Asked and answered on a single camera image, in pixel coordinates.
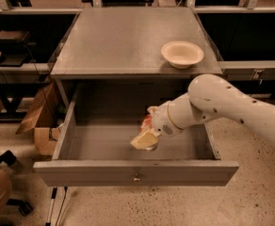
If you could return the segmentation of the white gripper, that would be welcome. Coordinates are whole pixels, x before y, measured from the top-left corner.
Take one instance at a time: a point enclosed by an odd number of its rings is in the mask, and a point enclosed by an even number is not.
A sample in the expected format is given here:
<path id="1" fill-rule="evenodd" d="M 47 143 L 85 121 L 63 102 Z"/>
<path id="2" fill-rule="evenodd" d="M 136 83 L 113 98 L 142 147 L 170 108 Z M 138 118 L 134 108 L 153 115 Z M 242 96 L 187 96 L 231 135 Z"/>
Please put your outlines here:
<path id="1" fill-rule="evenodd" d="M 173 137 L 182 132 L 172 121 L 169 115 L 169 104 L 150 106 L 147 111 L 151 116 L 151 129 L 140 132 L 130 144 L 137 150 L 152 151 L 158 145 L 158 137 Z"/>

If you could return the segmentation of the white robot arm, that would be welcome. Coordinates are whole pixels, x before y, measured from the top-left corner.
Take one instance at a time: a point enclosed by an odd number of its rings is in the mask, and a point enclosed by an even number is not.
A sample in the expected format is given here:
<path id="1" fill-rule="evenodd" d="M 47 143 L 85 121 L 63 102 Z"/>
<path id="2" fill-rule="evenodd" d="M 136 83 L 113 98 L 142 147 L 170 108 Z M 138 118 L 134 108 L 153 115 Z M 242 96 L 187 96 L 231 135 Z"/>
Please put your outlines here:
<path id="1" fill-rule="evenodd" d="M 275 105 L 253 99 L 213 74 L 197 76 L 185 94 L 149 107 L 141 132 L 131 145 L 148 150 L 161 137 L 173 137 L 188 127 L 218 118 L 236 121 L 275 146 Z"/>

